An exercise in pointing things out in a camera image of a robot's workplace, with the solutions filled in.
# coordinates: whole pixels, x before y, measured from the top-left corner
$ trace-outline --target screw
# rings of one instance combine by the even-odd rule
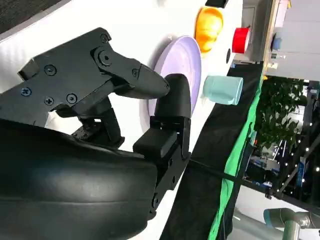
[[[111,40],[111,37],[108,36],[108,35],[105,34],[105,33],[102,33],[102,34],[100,35],[100,40],[101,40],[101,42],[103,42],[103,43],[105,44],[106,42],[108,42],[108,41]]]
[[[25,97],[29,97],[31,95],[31,89],[28,87],[23,87],[21,89],[21,95]]]
[[[53,75],[55,75],[57,73],[57,69],[53,65],[47,65],[47,66],[44,67],[44,72],[48,76],[53,76]]]
[[[44,100],[44,103],[48,106],[51,106],[52,104],[54,104],[54,99],[50,96],[47,96]]]
[[[157,197],[158,193],[155,193],[153,195],[153,199],[152,199],[152,207],[155,209],[158,206],[159,203],[159,199]]]
[[[132,75],[133,75],[134,77],[138,76],[138,69],[133,69],[133,70],[132,70]]]
[[[107,51],[105,50],[99,53],[98,59],[104,66],[109,67],[112,64],[110,58],[108,57]]]
[[[66,100],[70,104],[75,104],[77,102],[77,96],[73,93],[70,93],[66,96]]]

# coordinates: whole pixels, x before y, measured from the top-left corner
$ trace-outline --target yellow cup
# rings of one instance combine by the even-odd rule
[[[216,7],[206,6],[200,10],[195,24],[195,40],[201,53],[210,52],[223,26],[223,14]]]

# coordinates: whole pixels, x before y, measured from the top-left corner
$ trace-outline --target white tabletop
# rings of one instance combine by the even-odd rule
[[[177,37],[195,32],[197,14],[206,0],[72,0],[46,17],[0,42],[0,92],[21,82],[17,72],[34,56],[65,43],[97,27],[106,29],[112,48],[153,68],[162,50]],[[192,152],[201,129],[215,103],[203,98],[203,85],[209,73],[226,76],[234,54],[226,63],[236,27],[241,26],[243,0],[229,0],[222,9],[224,26],[212,51],[202,59],[200,92],[191,119],[189,151]],[[149,128],[147,101],[109,96],[121,135],[121,150],[132,151],[133,144]],[[67,134],[80,127],[76,118],[62,119],[51,114],[46,125]],[[134,240],[159,239],[169,217],[180,181],[168,191],[156,217]]]

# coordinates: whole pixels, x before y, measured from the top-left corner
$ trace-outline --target black robotic arm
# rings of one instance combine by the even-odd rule
[[[128,239],[175,188],[190,159],[188,81],[163,79],[110,40],[97,28],[38,55],[19,72],[24,82],[0,95],[1,237]],[[112,92],[158,98],[133,152],[117,149],[124,137]],[[50,111],[83,126],[72,136],[45,129]]]

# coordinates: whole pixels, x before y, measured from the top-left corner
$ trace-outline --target green leaves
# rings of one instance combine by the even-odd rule
[[[276,76],[263,82],[255,124],[261,149],[281,140],[286,140],[290,148],[296,144],[298,122],[287,117],[299,105],[307,104],[303,85],[303,80]]]

